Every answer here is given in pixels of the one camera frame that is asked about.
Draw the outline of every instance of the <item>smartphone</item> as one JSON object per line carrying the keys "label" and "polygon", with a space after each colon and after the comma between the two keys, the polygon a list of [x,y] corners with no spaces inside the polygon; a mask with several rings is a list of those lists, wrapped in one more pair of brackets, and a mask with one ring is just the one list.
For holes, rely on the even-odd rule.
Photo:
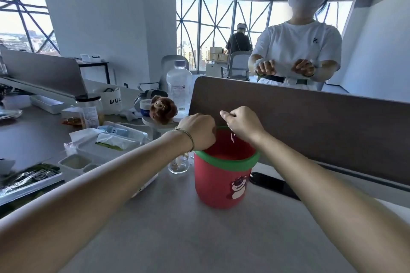
{"label": "smartphone", "polygon": [[258,172],[250,173],[249,181],[259,187],[272,190],[290,198],[300,201],[300,198],[293,192],[291,187],[283,180],[273,178]]}

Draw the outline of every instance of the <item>white t-shirt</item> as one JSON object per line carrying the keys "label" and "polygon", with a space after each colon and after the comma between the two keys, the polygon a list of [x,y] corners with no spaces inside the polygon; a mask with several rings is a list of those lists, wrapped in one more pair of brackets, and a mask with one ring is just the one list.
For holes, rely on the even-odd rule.
{"label": "white t-shirt", "polygon": [[252,54],[274,60],[276,76],[306,79],[291,71],[298,59],[313,60],[314,65],[333,60],[340,68],[341,35],[336,27],[318,21],[306,25],[284,22],[265,29]]}

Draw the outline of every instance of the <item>hand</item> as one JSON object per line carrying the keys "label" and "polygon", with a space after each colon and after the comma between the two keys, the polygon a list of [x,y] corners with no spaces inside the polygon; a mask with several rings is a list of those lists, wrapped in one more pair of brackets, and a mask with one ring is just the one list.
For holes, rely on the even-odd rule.
{"label": "hand", "polygon": [[215,120],[210,115],[197,113],[187,116],[181,120],[177,128],[187,131],[192,136],[195,150],[205,150],[215,143]]}
{"label": "hand", "polygon": [[255,144],[260,135],[266,132],[258,116],[249,107],[242,106],[231,112],[221,111],[220,115],[239,138],[250,144]]}
{"label": "hand", "polygon": [[304,75],[305,77],[312,77],[315,74],[316,68],[308,60],[299,59],[293,65],[293,72]]}
{"label": "hand", "polygon": [[264,61],[258,64],[258,66],[255,68],[255,72],[257,75],[275,75],[276,70],[275,70],[275,61],[274,60],[269,60],[269,61]]}

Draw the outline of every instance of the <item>bear graphic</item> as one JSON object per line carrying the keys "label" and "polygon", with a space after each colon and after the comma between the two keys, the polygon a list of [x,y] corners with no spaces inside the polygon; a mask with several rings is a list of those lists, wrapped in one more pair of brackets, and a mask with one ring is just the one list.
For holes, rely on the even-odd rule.
{"label": "bear graphic", "polygon": [[236,178],[230,183],[230,193],[227,198],[234,200],[240,198],[245,193],[246,176]]}

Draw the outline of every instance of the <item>stuffed animal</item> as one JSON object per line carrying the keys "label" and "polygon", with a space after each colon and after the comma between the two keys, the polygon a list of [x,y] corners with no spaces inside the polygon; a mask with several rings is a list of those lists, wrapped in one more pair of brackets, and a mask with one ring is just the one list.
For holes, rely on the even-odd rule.
{"label": "stuffed animal", "polygon": [[150,117],[154,121],[168,124],[177,113],[177,106],[172,99],[157,95],[151,100]]}

